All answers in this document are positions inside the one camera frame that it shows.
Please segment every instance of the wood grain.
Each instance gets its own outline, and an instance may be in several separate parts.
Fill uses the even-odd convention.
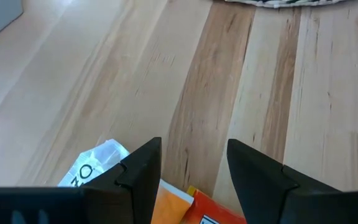
[[[284,162],[358,189],[358,2],[303,9]]]
[[[163,178],[182,190],[213,192],[253,16],[240,4],[211,7],[169,132]]]
[[[163,139],[163,178],[237,213],[236,138],[358,190],[358,1],[23,0],[0,32],[0,185],[56,185],[80,152]]]
[[[256,10],[226,139],[238,139],[260,151],[266,150],[267,146],[276,141],[285,140],[280,139],[285,138],[280,134],[287,128],[285,122],[277,122],[277,127],[272,128],[269,135],[266,134],[266,124],[272,123],[270,119],[280,119],[272,116],[288,119],[285,114],[288,114],[290,99],[286,95],[292,88],[290,83],[296,50],[294,40],[297,37],[299,15],[299,10],[292,9]],[[233,211],[242,213],[230,178],[226,147],[227,145],[224,146],[213,198]],[[283,147],[284,145],[278,145],[272,149],[282,151]]]

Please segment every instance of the white plastic bag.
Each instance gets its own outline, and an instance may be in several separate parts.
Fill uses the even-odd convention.
[[[115,166],[129,152],[117,141],[105,143],[82,152],[58,184],[59,187],[79,187]]]

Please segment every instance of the light wood surface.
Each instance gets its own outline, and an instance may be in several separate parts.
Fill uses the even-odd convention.
[[[23,3],[0,32],[0,185],[56,185],[106,139],[161,136],[162,177],[238,213],[229,138],[358,190],[358,1]]]

